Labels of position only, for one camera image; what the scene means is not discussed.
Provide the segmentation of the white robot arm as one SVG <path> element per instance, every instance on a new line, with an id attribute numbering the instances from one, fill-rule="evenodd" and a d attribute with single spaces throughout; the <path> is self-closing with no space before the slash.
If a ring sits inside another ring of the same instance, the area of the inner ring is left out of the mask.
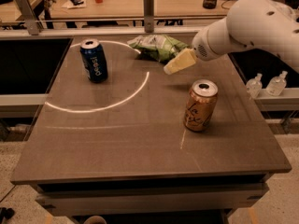
<path id="1" fill-rule="evenodd" d="M 202 28 L 192 46 L 164 67 L 174 74 L 197 60 L 210 61 L 231 52 L 265 50 L 299 72 L 299 24 L 294 10 L 273 0 L 238 0 L 227 16 Z"/>

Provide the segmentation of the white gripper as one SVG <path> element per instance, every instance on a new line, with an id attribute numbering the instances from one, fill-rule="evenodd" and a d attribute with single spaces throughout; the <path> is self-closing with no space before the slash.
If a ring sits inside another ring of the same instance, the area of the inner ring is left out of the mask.
<path id="1" fill-rule="evenodd" d="M 201 29 L 192 40 L 192 48 L 182 50 L 167 63 L 164 71 L 172 75 L 194 65 L 197 58 L 210 61 L 227 53 L 245 51 L 247 46 L 230 36 L 226 19 L 222 19 Z"/>

